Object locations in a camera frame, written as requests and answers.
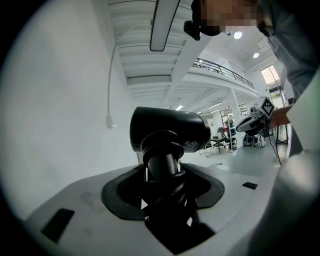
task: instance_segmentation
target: fluorescent light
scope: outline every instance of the fluorescent light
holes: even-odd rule
[[[222,104],[222,102],[219,102],[218,104],[215,104],[215,105],[209,107],[209,109],[212,109],[213,107],[218,106],[218,105],[220,105],[220,104]]]
[[[241,38],[241,37],[242,37],[242,32],[241,32],[241,31],[235,32],[235,33],[233,34],[233,37],[234,37],[235,39]]]
[[[162,52],[167,43],[171,24],[180,0],[157,0],[153,13],[150,51]]]

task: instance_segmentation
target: person's arm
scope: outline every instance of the person's arm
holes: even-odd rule
[[[269,129],[273,129],[274,127],[290,124],[289,119],[287,118],[287,112],[293,106],[285,106],[278,109],[275,109],[270,117]]]

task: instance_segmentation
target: balcony railing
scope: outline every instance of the balcony railing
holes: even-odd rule
[[[229,78],[240,81],[240,82],[244,83],[245,85],[254,89],[252,82],[248,81],[247,79],[243,78],[241,75],[233,72],[232,70],[230,70],[224,66],[220,66],[220,65],[213,63],[211,61],[208,61],[208,60],[205,60],[202,58],[197,58],[196,61],[193,63],[192,67],[201,68],[201,69],[205,69],[205,70],[209,70],[209,71],[213,71],[213,72],[225,75]]]

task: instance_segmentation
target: cable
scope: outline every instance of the cable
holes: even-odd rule
[[[107,85],[107,115],[110,116],[110,80],[111,80],[111,69],[112,69],[112,63],[114,61],[114,56],[116,52],[116,47],[117,47],[117,42],[118,40],[125,35],[126,33],[130,32],[133,30],[135,27],[146,24],[146,22],[138,23],[134,25],[132,28],[127,30],[126,32],[123,32],[118,38],[115,39],[114,46],[113,46],[113,51],[112,51],[112,56],[111,56],[111,61],[110,61],[110,67],[109,67],[109,74],[108,74],[108,85]]]
[[[272,135],[273,140],[274,140],[274,144],[275,144],[276,151],[275,151],[275,149],[274,149],[274,146],[272,146],[272,143],[271,143],[271,139],[270,139],[271,135]],[[270,134],[270,136],[269,136],[269,142],[270,142],[271,147],[272,147],[272,149],[273,149],[273,151],[274,151],[274,153],[275,153],[275,156],[276,156],[276,157],[278,158],[278,160],[279,160],[279,164],[281,165],[281,161],[280,161],[280,157],[279,157],[279,152],[278,152],[278,148],[277,148],[277,145],[276,145],[276,140],[275,140],[274,134]]]

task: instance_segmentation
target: ceiling light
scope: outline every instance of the ceiling light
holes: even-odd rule
[[[218,104],[215,104],[215,105],[209,107],[209,109],[212,109],[213,107],[218,106],[218,105],[220,105],[220,104],[222,104],[222,102],[219,102]]]
[[[241,32],[241,31],[235,32],[235,33],[233,34],[233,37],[234,37],[235,39],[241,38],[241,37],[242,37],[242,32]]]
[[[150,51],[162,52],[165,49],[179,2],[180,0],[156,1],[150,37]]]

